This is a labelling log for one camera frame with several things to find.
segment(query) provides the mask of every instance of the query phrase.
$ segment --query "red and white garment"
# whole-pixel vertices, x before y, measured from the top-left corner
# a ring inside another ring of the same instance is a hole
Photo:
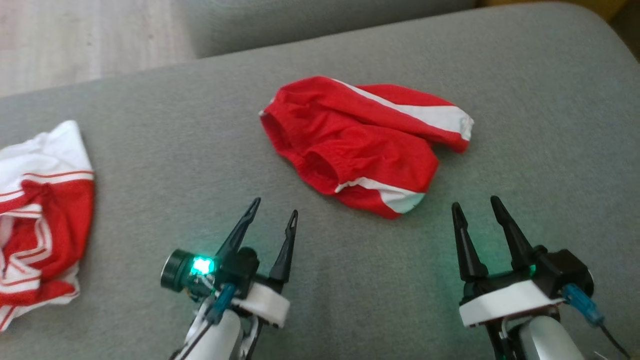
[[[93,170],[74,121],[0,150],[0,331],[78,296]]]
[[[424,197],[438,167],[431,144],[464,152],[474,123],[434,95],[324,77],[283,86],[260,118],[276,151],[305,182],[385,218]]]

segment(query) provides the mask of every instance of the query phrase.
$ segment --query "wooden floor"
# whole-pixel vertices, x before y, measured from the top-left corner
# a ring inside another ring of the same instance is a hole
[[[0,0],[0,97],[195,59],[180,0]]]

